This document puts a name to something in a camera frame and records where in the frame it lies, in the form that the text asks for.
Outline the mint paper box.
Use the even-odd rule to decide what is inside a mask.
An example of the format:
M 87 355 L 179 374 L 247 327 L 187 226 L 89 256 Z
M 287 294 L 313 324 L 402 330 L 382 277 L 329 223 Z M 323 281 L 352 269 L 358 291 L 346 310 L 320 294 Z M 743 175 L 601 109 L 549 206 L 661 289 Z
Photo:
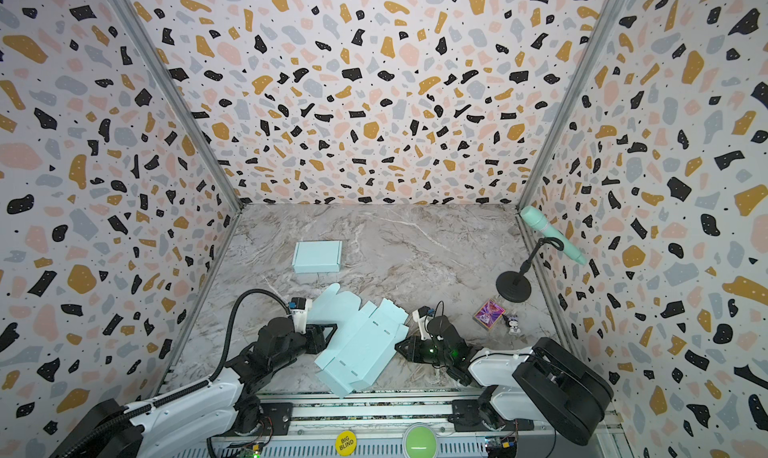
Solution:
M 295 273 L 336 273 L 341 269 L 342 242 L 297 242 L 292 259 Z

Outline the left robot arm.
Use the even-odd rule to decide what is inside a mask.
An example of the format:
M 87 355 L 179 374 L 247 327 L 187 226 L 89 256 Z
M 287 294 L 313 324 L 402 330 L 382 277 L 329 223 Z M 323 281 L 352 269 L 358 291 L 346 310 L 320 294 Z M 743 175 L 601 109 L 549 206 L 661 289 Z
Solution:
M 335 324 L 308 324 L 300 333 L 292 318 L 273 318 L 216 377 L 127 405 L 107 399 L 88 411 L 51 455 L 166 457 L 225 432 L 275 436 L 290 413 L 276 418 L 258 392 L 300 356 L 323 352 L 336 330 Z

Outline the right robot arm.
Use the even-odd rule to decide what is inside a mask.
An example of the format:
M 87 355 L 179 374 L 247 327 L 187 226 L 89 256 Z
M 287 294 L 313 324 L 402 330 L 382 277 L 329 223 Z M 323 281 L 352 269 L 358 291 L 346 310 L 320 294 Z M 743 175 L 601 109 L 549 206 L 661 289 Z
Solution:
M 585 446 L 614 396 L 605 379 L 549 337 L 519 350 L 481 348 L 466 342 L 447 317 L 433 316 L 395 350 L 482 389 L 476 398 L 452 402 L 448 421 L 458 431 L 514 431 L 523 421 L 545 421 Z

